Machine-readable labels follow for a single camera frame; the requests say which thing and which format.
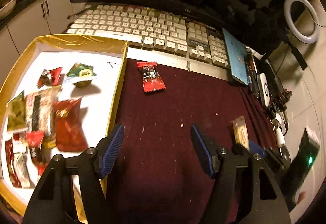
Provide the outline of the small cracker pack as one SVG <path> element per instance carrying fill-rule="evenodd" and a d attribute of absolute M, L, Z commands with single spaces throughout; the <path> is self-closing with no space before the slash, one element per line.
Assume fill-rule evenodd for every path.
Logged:
<path fill-rule="evenodd" d="M 245 149 L 249 151 L 250 150 L 249 137 L 248 137 L 248 131 L 245 122 L 245 117 L 243 116 L 237 117 L 231 123 L 233 125 L 235 143 L 241 144 Z"/>

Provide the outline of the red plum candy packet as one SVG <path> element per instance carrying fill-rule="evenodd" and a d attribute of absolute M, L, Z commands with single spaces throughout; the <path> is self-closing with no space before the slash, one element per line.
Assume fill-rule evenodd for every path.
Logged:
<path fill-rule="evenodd" d="M 26 133 L 26 140 L 29 146 L 32 162 L 37 168 L 38 175 L 42 175 L 47 167 L 47 161 L 43 148 L 44 133 L 42 131 L 32 131 Z"/>

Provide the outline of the soda cracker packet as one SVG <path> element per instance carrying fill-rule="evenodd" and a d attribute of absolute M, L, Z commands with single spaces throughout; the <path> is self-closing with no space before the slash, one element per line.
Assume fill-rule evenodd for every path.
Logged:
<path fill-rule="evenodd" d="M 26 126 L 28 132 L 42 131 L 45 137 L 55 133 L 53 103 L 57 101 L 59 86 L 26 96 Z"/>

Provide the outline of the red snack packet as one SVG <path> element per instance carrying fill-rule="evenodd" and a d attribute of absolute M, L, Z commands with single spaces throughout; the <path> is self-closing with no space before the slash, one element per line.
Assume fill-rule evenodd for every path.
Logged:
<path fill-rule="evenodd" d="M 145 93 L 166 89 L 165 83 L 157 71 L 156 62 L 137 62 L 137 68 L 143 80 L 143 90 Z"/>

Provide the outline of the black device green light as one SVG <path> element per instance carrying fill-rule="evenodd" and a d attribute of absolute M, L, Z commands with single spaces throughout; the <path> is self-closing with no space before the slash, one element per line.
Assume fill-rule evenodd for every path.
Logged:
<path fill-rule="evenodd" d="M 287 202 L 296 205 L 300 196 L 300 189 L 318 155 L 320 142 L 317 134 L 310 127 L 304 128 L 298 152 L 292 161 L 283 183 L 283 196 Z"/>

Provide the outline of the red nut snack bag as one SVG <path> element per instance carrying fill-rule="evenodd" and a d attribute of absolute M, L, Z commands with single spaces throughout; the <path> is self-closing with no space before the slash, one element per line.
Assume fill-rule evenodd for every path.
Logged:
<path fill-rule="evenodd" d="M 80 105 L 82 98 L 53 103 L 56 146 L 62 152 L 83 152 L 88 144 L 82 129 Z"/>

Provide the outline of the dark red table mat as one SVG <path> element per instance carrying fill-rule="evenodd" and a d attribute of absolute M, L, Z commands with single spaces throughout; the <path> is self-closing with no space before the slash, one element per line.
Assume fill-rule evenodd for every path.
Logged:
<path fill-rule="evenodd" d="M 232 121 L 245 118 L 250 140 L 275 147 L 269 119 L 248 89 L 207 75 L 159 65 L 165 90 L 145 93 L 136 60 L 128 59 L 116 122 L 124 142 L 108 176 L 116 223 L 197 223 L 213 181 L 190 139 L 192 125 L 231 148 Z"/>

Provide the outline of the green tea packet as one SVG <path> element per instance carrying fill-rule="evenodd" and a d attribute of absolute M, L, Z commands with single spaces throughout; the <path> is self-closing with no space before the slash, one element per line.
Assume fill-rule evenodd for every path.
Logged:
<path fill-rule="evenodd" d="M 7 131 L 15 132 L 26 128 L 26 109 L 24 92 L 19 93 L 7 104 Z"/>

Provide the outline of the small red candy wrapper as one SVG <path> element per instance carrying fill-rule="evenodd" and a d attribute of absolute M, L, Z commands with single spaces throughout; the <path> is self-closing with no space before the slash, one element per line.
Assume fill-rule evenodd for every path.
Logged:
<path fill-rule="evenodd" d="M 52 70 L 44 69 L 41 76 L 37 82 L 37 88 L 41 88 L 43 86 L 57 86 L 60 84 L 61 72 L 63 67 L 58 67 Z"/>

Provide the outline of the green jelly cup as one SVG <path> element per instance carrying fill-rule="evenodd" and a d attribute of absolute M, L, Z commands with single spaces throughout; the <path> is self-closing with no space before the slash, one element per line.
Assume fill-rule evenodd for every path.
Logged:
<path fill-rule="evenodd" d="M 73 84 L 78 88 L 87 87 L 97 78 L 93 66 L 75 63 L 66 74 L 65 83 Z"/>

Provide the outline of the blue notebook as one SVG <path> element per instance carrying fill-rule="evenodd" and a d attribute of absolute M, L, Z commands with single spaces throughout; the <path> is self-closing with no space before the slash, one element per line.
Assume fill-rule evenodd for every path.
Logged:
<path fill-rule="evenodd" d="M 223 29 L 223 35 L 229 58 L 231 76 L 239 83 L 248 85 L 245 65 L 247 51 L 245 46 L 225 29 Z"/>

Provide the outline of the white mechanical keyboard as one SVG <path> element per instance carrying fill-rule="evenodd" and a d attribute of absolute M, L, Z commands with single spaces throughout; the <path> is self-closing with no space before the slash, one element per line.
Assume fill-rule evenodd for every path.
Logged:
<path fill-rule="evenodd" d="M 66 32 L 122 40 L 129 58 L 231 80 L 224 37 L 182 15 L 136 5 L 86 5 Z"/>

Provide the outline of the kitchen base cabinets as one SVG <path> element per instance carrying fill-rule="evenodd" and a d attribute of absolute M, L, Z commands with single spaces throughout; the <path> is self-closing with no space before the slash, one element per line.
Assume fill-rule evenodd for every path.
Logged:
<path fill-rule="evenodd" d="M 85 5 L 70 0 L 36 0 L 5 22 L 1 28 L 1 82 L 33 39 L 62 34 Z"/>

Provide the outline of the steel mixing bowl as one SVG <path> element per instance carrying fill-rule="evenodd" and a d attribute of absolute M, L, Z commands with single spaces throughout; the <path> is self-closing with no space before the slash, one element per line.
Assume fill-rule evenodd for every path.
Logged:
<path fill-rule="evenodd" d="M 0 19 L 4 19 L 15 7 L 17 0 L 1 0 Z"/>

